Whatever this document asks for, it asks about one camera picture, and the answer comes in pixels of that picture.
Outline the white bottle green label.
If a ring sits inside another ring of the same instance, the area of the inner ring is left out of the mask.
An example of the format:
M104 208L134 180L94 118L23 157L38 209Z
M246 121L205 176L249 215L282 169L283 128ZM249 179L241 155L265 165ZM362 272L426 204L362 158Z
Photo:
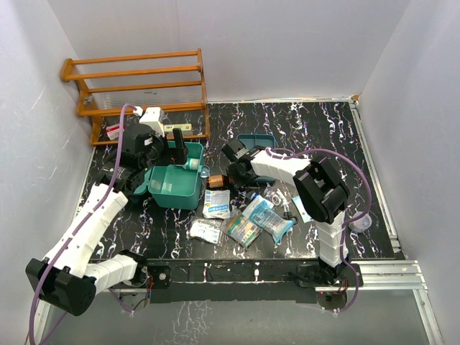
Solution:
M199 158L188 158L186 163L182 165L182 168L186 170L198 170L200 161L201 160Z

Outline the brown glass medicine bottle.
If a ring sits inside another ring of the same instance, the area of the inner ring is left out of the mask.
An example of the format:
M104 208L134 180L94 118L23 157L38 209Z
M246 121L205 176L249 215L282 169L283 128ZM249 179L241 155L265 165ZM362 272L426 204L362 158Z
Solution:
M226 175L210 175L206 179L206 187L209 190L227 188L231 185L231 178Z

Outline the teal medicine kit box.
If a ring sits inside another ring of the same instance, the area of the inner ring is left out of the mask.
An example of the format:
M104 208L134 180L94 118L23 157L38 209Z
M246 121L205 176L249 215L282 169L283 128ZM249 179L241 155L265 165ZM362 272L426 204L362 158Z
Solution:
M203 145L186 142L188 158L199 158L198 170L186 170L182 165L155 166L144 175L144 182L134 192L134 198L149 193L158 206L195 210L198 207L204 175L209 168L204 164Z

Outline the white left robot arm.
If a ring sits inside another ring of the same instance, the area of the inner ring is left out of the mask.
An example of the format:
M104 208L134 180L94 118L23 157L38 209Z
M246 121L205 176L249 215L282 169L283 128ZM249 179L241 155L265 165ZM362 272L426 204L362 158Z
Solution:
M73 316L83 314L100 292L127 281L146 283L145 258L125 249L99 264L90 262L101 237L155 166L183 165L188 158L183 133L172 131L174 145L146 124L128 126L121 147L103 161L95 183L78 215L43 259L31 259L26 276L43 300Z

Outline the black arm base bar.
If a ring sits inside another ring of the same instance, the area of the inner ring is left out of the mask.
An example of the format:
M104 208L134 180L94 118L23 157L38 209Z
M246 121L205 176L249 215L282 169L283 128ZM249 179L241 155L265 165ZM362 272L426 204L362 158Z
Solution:
M151 303L185 301L294 300L316 303L321 293L331 305L334 295L364 285L358 264L336 269L317 259L150 259L123 295L144 293Z

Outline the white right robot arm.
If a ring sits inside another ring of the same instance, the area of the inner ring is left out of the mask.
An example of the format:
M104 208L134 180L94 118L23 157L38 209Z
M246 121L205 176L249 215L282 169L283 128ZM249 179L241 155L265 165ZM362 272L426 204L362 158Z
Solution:
M318 262L299 268L292 276L299 281L337 285L346 277L348 249L344 239L344 216L350 195L345 182L329 160L290 157L269 147L248 148L235 139L222 152L230 160L226 174L235 186L248 185L258 177L269 177L295 187L306 213L318 230Z

